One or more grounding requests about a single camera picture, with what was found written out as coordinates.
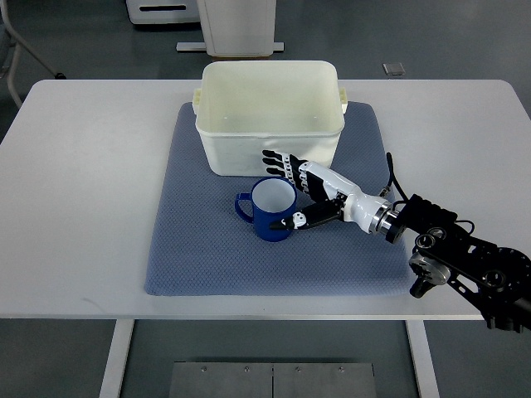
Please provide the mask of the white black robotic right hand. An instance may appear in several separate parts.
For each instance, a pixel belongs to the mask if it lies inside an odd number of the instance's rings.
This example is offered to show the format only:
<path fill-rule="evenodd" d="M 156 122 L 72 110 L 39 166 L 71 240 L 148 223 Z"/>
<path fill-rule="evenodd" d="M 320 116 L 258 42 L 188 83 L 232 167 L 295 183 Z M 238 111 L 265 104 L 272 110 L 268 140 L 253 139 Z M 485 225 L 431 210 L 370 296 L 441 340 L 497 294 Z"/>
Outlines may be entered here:
<path fill-rule="evenodd" d="M 364 193 L 357 184 L 317 162 L 272 150 L 262 154 L 269 174 L 286 178 L 314 202 L 271 222 L 273 231 L 306 230 L 334 220 L 353 222 L 368 234 L 381 229 L 384 216 L 391 210 L 385 198 Z"/>

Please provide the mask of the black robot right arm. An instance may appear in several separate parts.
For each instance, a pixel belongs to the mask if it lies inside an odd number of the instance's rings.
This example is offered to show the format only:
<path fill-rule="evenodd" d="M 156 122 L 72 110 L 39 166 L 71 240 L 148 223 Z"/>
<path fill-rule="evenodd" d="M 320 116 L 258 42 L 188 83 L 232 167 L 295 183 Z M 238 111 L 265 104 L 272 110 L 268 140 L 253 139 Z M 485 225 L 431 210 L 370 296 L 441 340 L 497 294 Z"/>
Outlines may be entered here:
<path fill-rule="evenodd" d="M 376 230 L 396 243 L 417 233 L 409 265 L 420 299 L 448 284 L 480 311 L 489 329 L 522 332 L 530 327 L 530 259 L 524 253 L 478 239 L 465 220 L 418 195 L 403 195 L 378 220 Z"/>

